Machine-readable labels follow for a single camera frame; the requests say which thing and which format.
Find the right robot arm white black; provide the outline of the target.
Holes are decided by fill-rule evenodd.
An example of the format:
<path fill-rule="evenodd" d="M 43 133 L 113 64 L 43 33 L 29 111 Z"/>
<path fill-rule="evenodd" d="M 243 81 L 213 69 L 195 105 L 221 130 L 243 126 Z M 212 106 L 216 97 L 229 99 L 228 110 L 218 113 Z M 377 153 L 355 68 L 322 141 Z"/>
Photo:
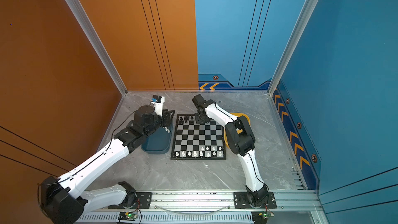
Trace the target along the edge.
<path fill-rule="evenodd" d="M 205 100 L 200 94 L 194 96 L 192 101 L 197 108 L 195 119 L 198 124 L 214 120 L 224 128 L 228 146 L 238 156 L 242 165 L 249 203 L 255 208 L 264 205 L 269 196 L 269 188 L 262 179 L 257 165 L 256 138 L 248 119 L 227 112 L 219 106 L 218 101 Z"/>

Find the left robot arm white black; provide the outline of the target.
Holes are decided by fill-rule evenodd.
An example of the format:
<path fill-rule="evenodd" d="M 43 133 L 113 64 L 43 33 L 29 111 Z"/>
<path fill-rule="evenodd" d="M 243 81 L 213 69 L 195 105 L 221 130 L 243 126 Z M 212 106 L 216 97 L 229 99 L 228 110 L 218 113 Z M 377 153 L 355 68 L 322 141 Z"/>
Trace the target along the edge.
<path fill-rule="evenodd" d="M 127 157 L 158 129 L 168 130 L 173 123 L 174 110 L 161 104 L 141 106 L 124 129 L 96 154 L 71 171 L 38 185 L 38 204 L 43 214 L 54 224 L 73 224 L 81 215 L 108 206 L 131 208 L 136 204 L 136 190 L 126 181 L 99 190 L 88 190 L 99 176 L 119 160 Z"/>

